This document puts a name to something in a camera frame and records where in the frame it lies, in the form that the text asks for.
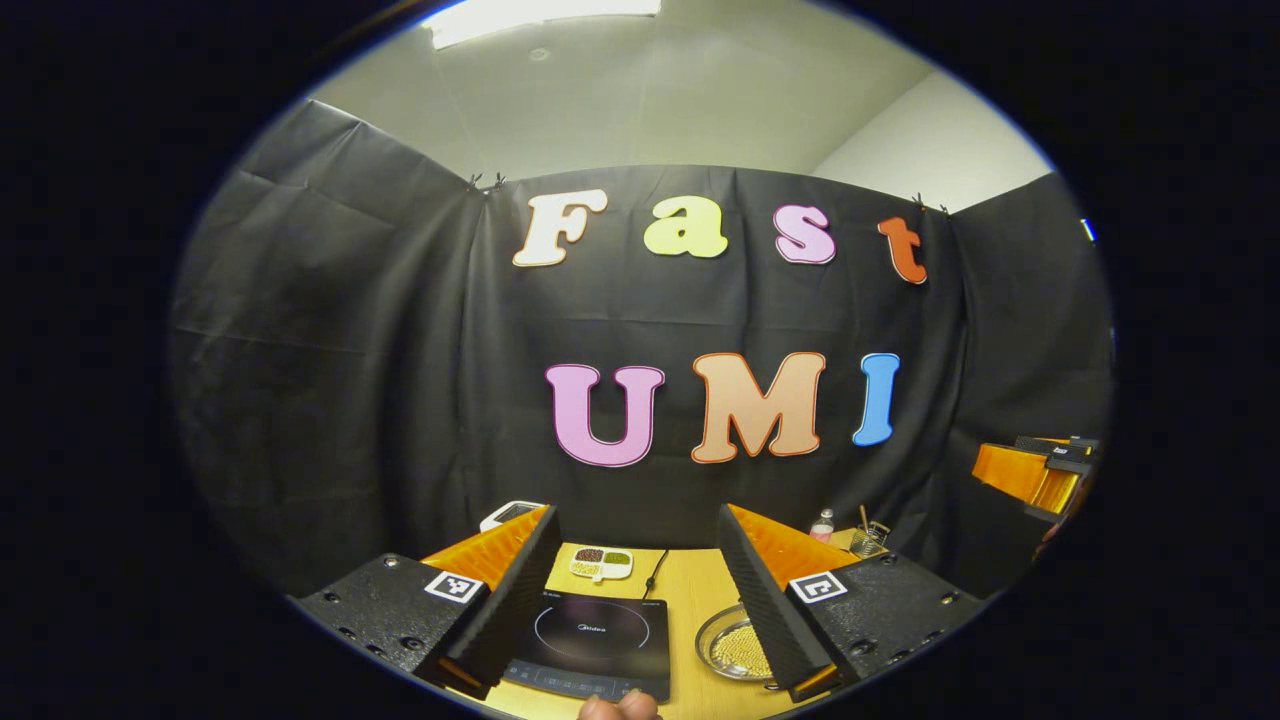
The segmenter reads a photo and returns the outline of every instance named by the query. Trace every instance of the power cord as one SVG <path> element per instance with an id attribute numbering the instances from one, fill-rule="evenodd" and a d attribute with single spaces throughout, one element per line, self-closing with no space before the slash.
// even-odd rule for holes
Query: power cord
<path id="1" fill-rule="evenodd" d="M 668 552 L 671 552 L 671 550 L 662 551 L 662 557 L 659 557 L 658 564 L 653 566 L 653 573 L 649 574 L 649 579 L 644 582 L 644 594 L 640 596 L 640 600 L 646 600 L 649 597 L 649 591 L 653 589 L 654 579 L 658 577 L 658 570 L 662 568 L 662 561 L 667 559 Z"/>

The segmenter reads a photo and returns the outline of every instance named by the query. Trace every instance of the wooden table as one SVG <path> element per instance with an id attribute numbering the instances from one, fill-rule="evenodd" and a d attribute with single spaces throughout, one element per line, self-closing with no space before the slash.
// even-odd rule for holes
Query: wooden table
<path id="1" fill-rule="evenodd" d="M 831 544 L 847 548 L 852 529 L 835 533 Z M 631 575 L 593 583 L 568 571 L 570 559 L 581 544 L 563 543 L 547 589 L 596 597 L 636 598 L 662 557 L 660 550 L 627 550 L 635 557 Z M 786 692 L 764 689 L 763 682 L 731 680 L 717 675 L 694 650 L 694 638 L 712 615 L 737 605 L 737 588 L 719 550 L 672 550 L 658 571 L 652 600 L 667 601 L 671 638 L 671 701 L 658 706 L 663 720 L 760 720 L 786 712 L 792 703 Z M 465 702 L 474 703 L 467 698 Z M 573 720 L 582 700 L 500 682 L 484 705 L 529 720 Z"/>

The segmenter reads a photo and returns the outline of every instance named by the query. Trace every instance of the yellow letter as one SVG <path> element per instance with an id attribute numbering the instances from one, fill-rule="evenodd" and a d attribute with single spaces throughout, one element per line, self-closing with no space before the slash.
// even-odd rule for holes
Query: yellow letter
<path id="1" fill-rule="evenodd" d="M 684 210 L 684 217 L 673 217 Z M 694 258 L 714 258 L 728 247 L 721 234 L 721 209 L 714 200 L 685 195 L 668 197 L 653 208 L 658 222 L 644 231 L 644 243 L 658 255 L 689 252 Z"/>

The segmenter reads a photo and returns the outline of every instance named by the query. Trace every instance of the induction cooktop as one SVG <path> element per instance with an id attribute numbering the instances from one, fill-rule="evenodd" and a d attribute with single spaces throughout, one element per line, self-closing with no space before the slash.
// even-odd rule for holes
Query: induction cooktop
<path id="1" fill-rule="evenodd" d="M 618 701 L 641 688 L 671 698 L 667 603 L 567 592 L 543 592 L 503 680 L 571 697 Z"/>

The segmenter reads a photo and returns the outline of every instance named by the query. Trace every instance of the black backdrop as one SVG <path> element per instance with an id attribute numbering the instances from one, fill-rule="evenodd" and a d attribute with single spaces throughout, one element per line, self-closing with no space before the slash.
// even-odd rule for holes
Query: black backdrop
<path id="1" fill-rule="evenodd" d="M 530 197 L 591 188 L 608 208 L 562 241 L 562 263 L 513 265 Z M 721 206 L 722 255 L 645 247 L 653 205 L 685 195 Z M 773 213 L 787 204 L 826 213 L 832 261 L 783 260 Z M 895 217 L 922 240 L 922 284 L 891 265 L 877 224 Z M 230 173 L 193 234 L 173 311 L 179 418 L 219 518 L 292 593 L 378 552 L 457 542 L 516 498 L 561 506 L 570 539 L 634 547 L 713 546 L 721 502 L 796 528 L 820 507 L 847 527 L 865 503 L 895 548 L 948 574 L 991 550 L 965 544 L 974 525 L 1018 520 L 961 503 L 978 445 L 1105 430 L 1110 318 L 1080 217 L 1056 176 L 954 218 L 832 181 L 708 167 L 484 192 L 307 101 Z M 820 446 L 694 462 L 705 391 L 691 365 L 710 352 L 740 354 L 762 389 L 787 355 L 822 354 Z M 858 447 L 859 364 L 873 352 L 901 360 L 893 433 Z M 544 373 L 570 363 L 602 374 L 599 438 L 625 429 L 613 372 L 663 370 L 643 460 L 600 468 L 561 450 Z M 1027 561 L 996 573 L 1011 579 Z"/>

